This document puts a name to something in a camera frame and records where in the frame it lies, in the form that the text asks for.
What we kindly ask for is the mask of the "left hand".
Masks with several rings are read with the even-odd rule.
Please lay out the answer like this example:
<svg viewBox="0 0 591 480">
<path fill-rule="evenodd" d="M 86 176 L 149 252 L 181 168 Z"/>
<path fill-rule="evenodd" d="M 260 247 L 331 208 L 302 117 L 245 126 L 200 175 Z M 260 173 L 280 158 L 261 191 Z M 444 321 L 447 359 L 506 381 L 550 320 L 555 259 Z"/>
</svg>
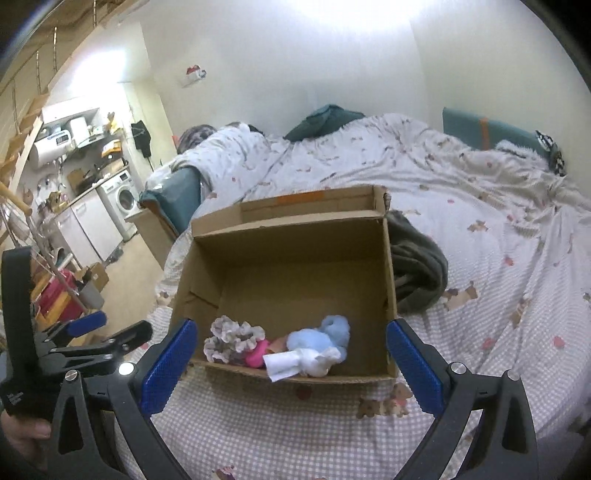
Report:
<svg viewBox="0 0 591 480">
<path fill-rule="evenodd" d="M 45 470 L 47 465 L 46 443 L 52 433 L 51 424 L 42 418 L 11 416 L 1 413 L 1 430 L 16 459 Z"/>
</svg>

